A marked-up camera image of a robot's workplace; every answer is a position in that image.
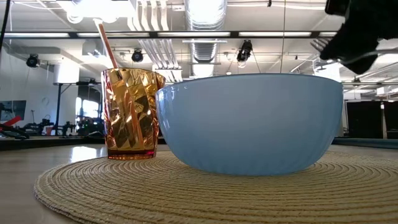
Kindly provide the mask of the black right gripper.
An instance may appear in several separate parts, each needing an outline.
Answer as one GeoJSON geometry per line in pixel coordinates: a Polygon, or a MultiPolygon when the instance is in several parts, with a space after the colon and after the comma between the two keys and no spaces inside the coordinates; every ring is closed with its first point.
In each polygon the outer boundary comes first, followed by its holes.
{"type": "MultiPolygon", "coordinates": [[[[398,39],[398,0],[326,0],[328,15],[345,19],[332,39],[320,39],[320,58],[343,59],[376,49],[378,39],[398,39]]],[[[343,65],[357,75],[367,72],[377,55],[343,65]]]]}

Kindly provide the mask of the silver ventilation duct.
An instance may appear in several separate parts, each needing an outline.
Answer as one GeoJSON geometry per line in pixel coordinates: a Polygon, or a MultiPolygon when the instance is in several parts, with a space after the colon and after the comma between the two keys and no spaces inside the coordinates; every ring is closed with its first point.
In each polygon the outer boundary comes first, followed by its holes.
{"type": "MultiPolygon", "coordinates": [[[[221,30],[226,17],[228,0],[184,0],[187,29],[190,31],[221,30]]],[[[196,78],[213,76],[217,43],[189,44],[192,56],[192,73],[196,78]]]]}

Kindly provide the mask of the round woven straw placemat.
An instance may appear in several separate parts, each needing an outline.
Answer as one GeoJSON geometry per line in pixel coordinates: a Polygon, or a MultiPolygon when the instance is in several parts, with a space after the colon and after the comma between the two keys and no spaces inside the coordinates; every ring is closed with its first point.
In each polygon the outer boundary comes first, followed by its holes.
{"type": "Polygon", "coordinates": [[[97,158],[41,174],[38,201],[83,224],[398,224],[398,160],[328,152],[303,171],[233,176],[170,152],[97,158]]]}

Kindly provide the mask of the black pole stand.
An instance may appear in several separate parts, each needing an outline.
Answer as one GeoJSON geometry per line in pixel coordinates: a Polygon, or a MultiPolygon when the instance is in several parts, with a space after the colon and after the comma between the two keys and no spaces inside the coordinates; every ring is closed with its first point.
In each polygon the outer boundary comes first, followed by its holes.
{"type": "Polygon", "coordinates": [[[75,83],[53,83],[53,84],[55,86],[57,86],[57,88],[58,88],[56,118],[55,118],[55,123],[54,123],[54,126],[53,126],[53,130],[55,131],[55,136],[58,136],[61,96],[71,86],[76,86],[77,82],[75,82],[75,83]]]}

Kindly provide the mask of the amber faceted plastic tumbler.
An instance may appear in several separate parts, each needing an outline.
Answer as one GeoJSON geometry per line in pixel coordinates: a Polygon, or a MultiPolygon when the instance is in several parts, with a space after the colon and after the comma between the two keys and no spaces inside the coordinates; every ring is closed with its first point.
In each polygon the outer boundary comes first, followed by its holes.
{"type": "Polygon", "coordinates": [[[115,160],[156,156],[159,121],[156,93],[165,77],[140,68],[117,68],[101,73],[104,138],[108,157],[115,160]]]}

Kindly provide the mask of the black partition panel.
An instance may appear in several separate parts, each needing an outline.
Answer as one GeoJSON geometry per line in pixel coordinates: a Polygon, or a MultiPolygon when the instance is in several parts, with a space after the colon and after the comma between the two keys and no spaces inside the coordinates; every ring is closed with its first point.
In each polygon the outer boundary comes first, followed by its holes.
{"type": "Polygon", "coordinates": [[[388,139],[398,139],[398,101],[384,103],[388,139]]]}
{"type": "Polygon", "coordinates": [[[348,135],[351,138],[382,138],[382,109],[379,101],[348,102],[348,135]]]}

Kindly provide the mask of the red bar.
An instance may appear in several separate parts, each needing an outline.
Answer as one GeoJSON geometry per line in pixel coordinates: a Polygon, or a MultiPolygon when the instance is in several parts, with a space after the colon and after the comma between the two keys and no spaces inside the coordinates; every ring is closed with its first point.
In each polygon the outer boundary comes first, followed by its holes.
{"type": "Polygon", "coordinates": [[[22,118],[20,116],[15,116],[14,118],[10,119],[9,121],[6,121],[5,123],[0,123],[0,128],[11,127],[12,125],[16,124],[17,122],[19,122],[21,120],[22,120],[22,118]]]}

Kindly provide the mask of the dark wall screen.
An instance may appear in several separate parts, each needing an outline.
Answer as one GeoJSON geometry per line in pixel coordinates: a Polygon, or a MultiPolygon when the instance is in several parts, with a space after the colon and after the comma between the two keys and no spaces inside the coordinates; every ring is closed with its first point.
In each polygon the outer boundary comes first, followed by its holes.
{"type": "Polygon", "coordinates": [[[9,121],[15,116],[24,119],[26,100],[0,101],[0,121],[9,121]]]}

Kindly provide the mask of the silver metal fork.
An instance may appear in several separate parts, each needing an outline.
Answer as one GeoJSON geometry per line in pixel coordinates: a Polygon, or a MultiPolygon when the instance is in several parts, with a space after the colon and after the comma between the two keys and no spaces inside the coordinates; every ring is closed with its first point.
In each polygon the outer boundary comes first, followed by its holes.
{"type": "MultiPolygon", "coordinates": [[[[328,41],[321,38],[315,39],[310,43],[310,45],[319,52],[321,52],[326,47],[327,44],[328,41]]],[[[379,49],[379,50],[374,50],[372,52],[366,52],[361,55],[355,55],[349,57],[337,56],[335,58],[332,58],[332,60],[337,61],[339,63],[353,63],[360,59],[370,57],[373,55],[378,57],[380,55],[385,55],[385,54],[398,54],[398,49],[379,49]]]]}

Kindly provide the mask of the light blue bowl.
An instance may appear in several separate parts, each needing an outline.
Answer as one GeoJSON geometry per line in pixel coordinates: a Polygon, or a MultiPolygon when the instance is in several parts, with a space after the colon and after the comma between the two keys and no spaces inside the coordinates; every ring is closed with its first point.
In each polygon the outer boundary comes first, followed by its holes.
{"type": "Polygon", "coordinates": [[[343,86],[313,75],[199,78],[156,94],[162,135],[184,164],[231,175],[282,175],[316,163],[340,127],[343,86]]]}

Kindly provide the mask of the orange drinking straw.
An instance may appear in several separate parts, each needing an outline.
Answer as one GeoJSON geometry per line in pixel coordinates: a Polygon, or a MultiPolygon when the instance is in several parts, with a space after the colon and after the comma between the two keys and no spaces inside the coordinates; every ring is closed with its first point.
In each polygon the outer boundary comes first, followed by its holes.
{"type": "Polygon", "coordinates": [[[106,140],[112,150],[143,150],[143,138],[135,111],[134,101],[128,91],[126,77],[122,75],[109,40],[106,36],[103,21],[95,19],[94,23],[110,59],[112,67],[102,72],[104,95],[104,118],[106,121],[106,140]]]}

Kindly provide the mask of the black background equipment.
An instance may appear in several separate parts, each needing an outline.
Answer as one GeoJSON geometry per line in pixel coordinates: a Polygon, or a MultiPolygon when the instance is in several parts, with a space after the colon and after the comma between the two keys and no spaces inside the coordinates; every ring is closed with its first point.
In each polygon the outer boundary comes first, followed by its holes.
{"type": "Polygon", "coordinates": [[[49,118],[50,116],[47,115],[40,123],[28,123],[21,130],[30,136],[70,136],[76,128],[76,125],[69,121],[57,126],[49,118]]]}

